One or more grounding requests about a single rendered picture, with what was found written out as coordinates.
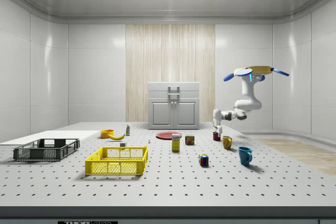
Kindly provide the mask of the yellow mug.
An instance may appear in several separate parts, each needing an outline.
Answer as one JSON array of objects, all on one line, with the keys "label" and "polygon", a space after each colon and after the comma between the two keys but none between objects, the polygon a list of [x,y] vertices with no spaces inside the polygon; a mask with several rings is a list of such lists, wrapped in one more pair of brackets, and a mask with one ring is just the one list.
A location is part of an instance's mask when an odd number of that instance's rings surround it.
[{"label": "yellow mug", "polygon": [[222,144],[224,149],[229,150],[232,146],[232,137],[231,136],[222,136]]}]

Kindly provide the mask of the blue mug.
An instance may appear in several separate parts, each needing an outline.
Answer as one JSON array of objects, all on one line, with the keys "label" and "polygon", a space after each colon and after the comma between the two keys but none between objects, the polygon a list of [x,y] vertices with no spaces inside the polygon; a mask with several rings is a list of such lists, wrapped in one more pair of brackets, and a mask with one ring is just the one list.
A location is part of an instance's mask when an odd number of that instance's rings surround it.
[{"label": "blue mug", "polygon": [[249,166],[250,162],[253,159],[251,148],[241,146],[238,148],[238,153],[241,164],[244,166]]}]

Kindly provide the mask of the white and yellow box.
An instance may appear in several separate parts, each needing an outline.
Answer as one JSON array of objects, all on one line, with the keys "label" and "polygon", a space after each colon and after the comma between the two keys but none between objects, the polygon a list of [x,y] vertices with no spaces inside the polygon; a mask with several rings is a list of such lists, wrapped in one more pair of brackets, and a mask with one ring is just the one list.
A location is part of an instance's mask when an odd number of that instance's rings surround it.
[{"label": "white and yellow box", "polygon": [[180,151],[180,139],[181,139],[181,134],[179,133],[172,134],[172,151],[173,152]]}]

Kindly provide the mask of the white cabinet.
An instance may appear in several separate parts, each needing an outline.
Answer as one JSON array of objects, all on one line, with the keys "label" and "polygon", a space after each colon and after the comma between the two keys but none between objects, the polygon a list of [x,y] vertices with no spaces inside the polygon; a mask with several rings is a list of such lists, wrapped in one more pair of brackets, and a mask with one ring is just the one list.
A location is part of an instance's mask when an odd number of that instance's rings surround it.
[{"label": "white cabinet", "polygon": [[149,82],[149,129],[198,129],[199,82]]}]

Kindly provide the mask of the red plate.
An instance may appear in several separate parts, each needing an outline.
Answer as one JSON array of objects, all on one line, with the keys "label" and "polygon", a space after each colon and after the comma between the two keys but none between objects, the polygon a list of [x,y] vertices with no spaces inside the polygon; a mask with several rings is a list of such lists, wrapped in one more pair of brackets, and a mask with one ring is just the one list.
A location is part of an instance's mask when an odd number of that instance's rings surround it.
[{"label": "red plate", "polygon": [[179,132],[159,132],[156,134],[156,138],[161,139],[161,140],[172,140],[173,135],[178,135],[179,138],[182,137],[182,134]]}]

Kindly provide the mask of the yellow basket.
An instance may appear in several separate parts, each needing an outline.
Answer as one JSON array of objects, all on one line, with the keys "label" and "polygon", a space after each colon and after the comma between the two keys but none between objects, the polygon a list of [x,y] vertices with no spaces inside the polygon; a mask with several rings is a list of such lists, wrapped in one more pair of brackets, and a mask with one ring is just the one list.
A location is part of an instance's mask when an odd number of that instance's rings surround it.
[{"label": "yellow basket", "polygon": [[85,160],[87,175],[142,175],[148,147],[102,147]]}]

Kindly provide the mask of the white board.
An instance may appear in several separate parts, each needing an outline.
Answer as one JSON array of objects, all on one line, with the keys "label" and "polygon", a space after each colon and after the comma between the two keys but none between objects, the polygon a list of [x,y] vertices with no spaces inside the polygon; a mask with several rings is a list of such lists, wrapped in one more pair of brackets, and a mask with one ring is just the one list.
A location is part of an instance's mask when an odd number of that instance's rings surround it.
[{"label": "white board", "polygon": [[64,138],[64,139],[71,139],[71,138],[79,138],[84,139],[86,137],[92,136],[99,131],[44,131],[36,134],[32,134],[29,136],[17,138],[11,141],[2,142],[0,145],[24,145],[32,141],[36,141],[41,138],[45,139],[56,139],[56,138]]}]

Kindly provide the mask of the dark grey basket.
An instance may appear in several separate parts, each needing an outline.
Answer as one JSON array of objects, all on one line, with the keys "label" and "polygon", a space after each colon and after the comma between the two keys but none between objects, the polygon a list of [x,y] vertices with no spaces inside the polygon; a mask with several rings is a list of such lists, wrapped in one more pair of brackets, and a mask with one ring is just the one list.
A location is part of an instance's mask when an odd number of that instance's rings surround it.
[{"label": "dark grey basket", "polygon": [[60,161],[80,147],[78,138],[40,138],[13,150],[16,161]]}]

